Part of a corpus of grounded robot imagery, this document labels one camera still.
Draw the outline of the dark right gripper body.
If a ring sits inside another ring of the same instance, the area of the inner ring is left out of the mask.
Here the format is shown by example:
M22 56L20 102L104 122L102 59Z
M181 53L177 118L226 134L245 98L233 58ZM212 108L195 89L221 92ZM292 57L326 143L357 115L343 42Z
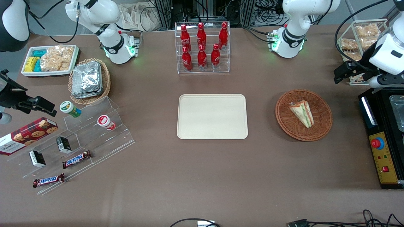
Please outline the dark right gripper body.
M27 109L27 89L9 78L8 72L1 71L1 106L8 109Z

